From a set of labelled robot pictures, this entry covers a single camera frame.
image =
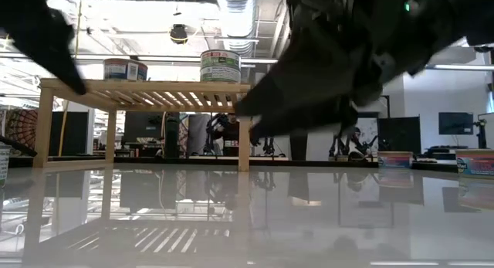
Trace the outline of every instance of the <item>wooden shelf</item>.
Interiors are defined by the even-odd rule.
[[[88,93],[77,96],[57,79],[41,88],[59,98],[100,110],[233,112],[233,104],[251,86],[227,82],[87,80]]]

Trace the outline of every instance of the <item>white wall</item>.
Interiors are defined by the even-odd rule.
[[[469,64],[484,64],[482,56]],[[406,116],[420,116],[422,150],[433,145],[456,145],[453,136],[439,135],[439,112],[472,112],[476,119],[488,103],[486,73],[476,71],[426,70],[414,78],[404,76]],[[458,136],[460,145],[477,148],[477,130],[473,135]]]

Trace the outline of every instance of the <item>wooden slatted rack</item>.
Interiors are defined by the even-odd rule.
[[[107,164],[113,163],[117,110],[167,112],[233,112],[233,104],[250,90],[250,85],[226,82],[174,82],[87,80],[88,93],[76,95],[57,79],[41,80],[38,123],[36,127],[35,168],[84,164],[87,161],[48,162],[53,97],[63,98],[108,112]],[[240,120],[239,170],[249,169],[249,126]]]

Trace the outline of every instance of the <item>black robotic claw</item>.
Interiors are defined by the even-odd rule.
[[[76,93],[86,93],[68,48],[74,37],[73,27],[45,0],[0,0],[0,28],[14,40],[20,52]]]
[[[235,112],[261,116],[257,137],[354,125],[355,106],[460,38],[494,42],[492,1],[287,0],[289,46]]]

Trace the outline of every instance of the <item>wooden table leg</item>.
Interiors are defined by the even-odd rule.
[[[240,120],[239,132],[239,171],[249,171],[250,157],[250,119]]]
[[[53,90],[49,88],[41,89],[39,98],[38,120],[36,121],[35,151],[38,154],[34,157],[32,166],[42,168],[48,161],[49,137],[52,129],[53,112]]]
[[[113,164],[113,159],[115,158],[116,127],[117,127],[117,111],[111,110],[108,112],[107,150],[105,153],[108,164]]]

